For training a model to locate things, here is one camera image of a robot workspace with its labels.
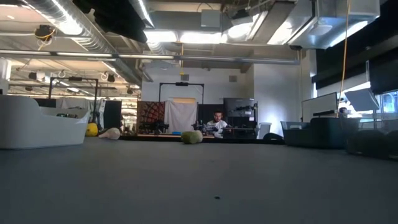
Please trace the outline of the person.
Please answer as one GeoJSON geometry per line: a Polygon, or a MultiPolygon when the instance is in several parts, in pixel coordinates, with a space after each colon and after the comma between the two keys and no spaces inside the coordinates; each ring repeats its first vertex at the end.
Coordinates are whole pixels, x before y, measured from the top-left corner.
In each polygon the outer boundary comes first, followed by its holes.
{"type": "Polygon", "coordinates": [[[228,126],[226,121],[222,120],[222,118],[223,113],[221,111],[215,111],[213,113],[213,119],[206,124],[208,131],[212,133],[215,138],[222,138],[223,129],[228,126]]]}

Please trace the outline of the green lime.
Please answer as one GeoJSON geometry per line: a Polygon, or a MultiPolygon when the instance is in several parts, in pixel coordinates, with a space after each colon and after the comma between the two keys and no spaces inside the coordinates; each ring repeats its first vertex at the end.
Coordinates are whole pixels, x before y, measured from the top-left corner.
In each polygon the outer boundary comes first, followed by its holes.
{"type": "Polygon", "coordinates": [[[196,144],[198,140],[196,131],[186,131],[181,134],[181,141],[184,144],[196,144]]]}

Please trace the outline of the bright ceiling light panel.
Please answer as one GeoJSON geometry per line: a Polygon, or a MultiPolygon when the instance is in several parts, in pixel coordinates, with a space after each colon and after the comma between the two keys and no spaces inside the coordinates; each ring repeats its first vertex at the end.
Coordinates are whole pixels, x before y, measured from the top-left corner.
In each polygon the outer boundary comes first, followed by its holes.
{"type": "Polygon", "coordinates": [[[177,32],[173,30],[145,30],[147,43],[181,42],[184,44],[223,44],[228,35],[222,32],[177,32]]]}

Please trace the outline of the white hanging sheet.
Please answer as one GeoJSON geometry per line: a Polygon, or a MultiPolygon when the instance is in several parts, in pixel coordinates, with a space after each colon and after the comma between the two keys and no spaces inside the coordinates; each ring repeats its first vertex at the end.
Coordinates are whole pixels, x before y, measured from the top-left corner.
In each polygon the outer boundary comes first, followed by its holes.
{"type": "Polygon", "coordinates": [[[170,98],[165,101],[164,123],[169,134],[193,131],[197,121],[198,103],[195,98],[170,98]]]}

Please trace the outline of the dark large screen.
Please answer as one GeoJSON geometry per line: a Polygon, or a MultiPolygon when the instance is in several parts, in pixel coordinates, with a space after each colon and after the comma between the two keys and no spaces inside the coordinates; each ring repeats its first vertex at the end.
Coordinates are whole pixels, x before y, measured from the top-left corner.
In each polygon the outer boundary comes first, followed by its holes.
{"type": "Polygon", "coordinates": [[[398,58],[370,60],[369,81],[375,94],[398,90],[398,58]]]}

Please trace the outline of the black gantry frame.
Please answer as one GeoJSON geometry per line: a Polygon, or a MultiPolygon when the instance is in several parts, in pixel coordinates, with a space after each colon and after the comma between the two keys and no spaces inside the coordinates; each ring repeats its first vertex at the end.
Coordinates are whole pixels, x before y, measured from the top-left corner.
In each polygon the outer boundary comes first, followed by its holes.
{"type": "Polygon", "coordinates": [[[94,81],[95,82],[95,95],[94,95],[94,105],[93,105],[93,115],[91,122],[92,123],[98,123],[98,117],[97,117],[97,112],[96,112],[96,105],[97,105],[97,96],[98,96],[98,85],[99,85],[99,80],[97,78],[83,78],[83,77],[50,77],[50,83],[49,83],[49,94],[48,94],[48,99],[52,98],[52,89],[53,89],[53,81],[54,80],[68,80],[70,82],[82,82],[83,80],[86,81],[94,81]]]}
{"type": "Polygon", "coordinates": [[[162,86],[163,85],[175,85],[175,86],[201,86],[202,87],[202,92],[201,92],[201,103],[204,104],[204,92],[205,92],[205,84],[204,83],[189,83],[189,82],[175,82],[175,83],[170,83],[170,82],[160,82],[159,83],[159,92],[158,92],[158,102],[161,102],[161,95],[162,95],[162,86]]]}

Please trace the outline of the grey tilted monitor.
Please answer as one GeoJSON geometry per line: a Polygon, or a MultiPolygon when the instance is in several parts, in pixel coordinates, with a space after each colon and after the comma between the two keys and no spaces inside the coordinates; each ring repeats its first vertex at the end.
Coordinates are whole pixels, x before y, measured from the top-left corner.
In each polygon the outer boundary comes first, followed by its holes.
{"type": "Polygon", "coordinates": [[[369,88],[347,91],[345,97],[355,111],[377,111],[380,109],[375,94],[369,88]]]}

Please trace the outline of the grey ceiling box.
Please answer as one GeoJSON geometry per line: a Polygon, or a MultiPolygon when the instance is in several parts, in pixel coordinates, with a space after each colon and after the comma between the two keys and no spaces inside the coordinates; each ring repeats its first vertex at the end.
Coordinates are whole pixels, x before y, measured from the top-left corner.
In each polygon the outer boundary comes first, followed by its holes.
{"type": "Polygon", "coordinates": [[[201,26],[210,28],[220,28],[221,13],[218,10],[202,9],[201,26]]]}

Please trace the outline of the black equipment rack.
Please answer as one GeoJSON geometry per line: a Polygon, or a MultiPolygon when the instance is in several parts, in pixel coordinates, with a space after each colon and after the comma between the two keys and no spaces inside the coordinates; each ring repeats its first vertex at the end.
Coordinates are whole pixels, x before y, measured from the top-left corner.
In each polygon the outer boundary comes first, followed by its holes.
{"type": "Polygon", "coordinates": [[[257,138],[257,103],[253,98],[224,98],[225,139],[257,138]]]}

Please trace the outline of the silver rectangular duct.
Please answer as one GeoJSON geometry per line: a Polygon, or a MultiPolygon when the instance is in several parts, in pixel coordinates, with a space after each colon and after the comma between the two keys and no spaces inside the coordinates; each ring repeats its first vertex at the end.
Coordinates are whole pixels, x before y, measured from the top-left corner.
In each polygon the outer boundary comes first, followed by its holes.
{"type": "Polygon", "coordinates": [[[289,0],[293,6],[269,45],[327,49],[381,15],[380,0],[289,0]]]}

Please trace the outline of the patterned red tapestry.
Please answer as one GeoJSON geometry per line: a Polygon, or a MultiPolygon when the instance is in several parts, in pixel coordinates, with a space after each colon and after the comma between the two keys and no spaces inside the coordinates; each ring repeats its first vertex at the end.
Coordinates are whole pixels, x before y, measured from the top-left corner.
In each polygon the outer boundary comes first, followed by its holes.
{"type": "Polygon", "coordinates": [[[137,133],[160,134],[164,131],[165,103],[154,101],[137,102],[137,133]]]}

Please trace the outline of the beige garlic bulb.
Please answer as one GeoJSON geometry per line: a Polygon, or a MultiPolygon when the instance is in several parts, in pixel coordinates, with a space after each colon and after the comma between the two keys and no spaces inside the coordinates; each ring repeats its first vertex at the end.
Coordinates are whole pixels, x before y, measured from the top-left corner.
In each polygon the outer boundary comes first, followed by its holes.
{"type": "Polygon", "coordinates": [[[118,128],[109,128],[102,134],[100,134],[99,138],[111,139],[111,140],[118,140],[121,136],[121,132],[118,128]]]}

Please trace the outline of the yellow lemon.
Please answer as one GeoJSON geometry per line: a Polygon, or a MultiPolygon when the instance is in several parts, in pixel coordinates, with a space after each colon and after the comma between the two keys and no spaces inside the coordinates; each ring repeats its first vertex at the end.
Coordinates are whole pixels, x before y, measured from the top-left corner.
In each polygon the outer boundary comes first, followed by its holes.
{"type": "Polygon", "coordinates": [[[94,137],[98,135],[98,125],[96,123],[88,123],[85,136],[94,137]]]}

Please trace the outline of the white bin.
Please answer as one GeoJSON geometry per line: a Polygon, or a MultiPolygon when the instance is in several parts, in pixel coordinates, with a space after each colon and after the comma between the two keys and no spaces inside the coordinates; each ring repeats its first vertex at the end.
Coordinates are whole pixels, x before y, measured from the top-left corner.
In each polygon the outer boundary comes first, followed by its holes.
{"type": "Polygon", "coordinates": [[[271,123],[259,123],[257,127],[257,139],[263,139],[264,136],[270,133],[271,123]]]}

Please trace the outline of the black partition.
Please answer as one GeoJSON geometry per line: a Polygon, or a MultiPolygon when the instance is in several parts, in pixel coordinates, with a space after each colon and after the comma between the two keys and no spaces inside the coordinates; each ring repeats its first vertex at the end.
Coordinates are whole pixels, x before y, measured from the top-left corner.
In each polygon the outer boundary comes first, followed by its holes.
{"type": "Polygon", "coordinates": [[[199,105],[198,107],[198,119],[196,121],[196,129],[202,130],[204,128],[208,129],[206,124],[207,122],[213,119],[213,113],[215,111],[223,111],[221,110],[221,105],[199,105]]]}

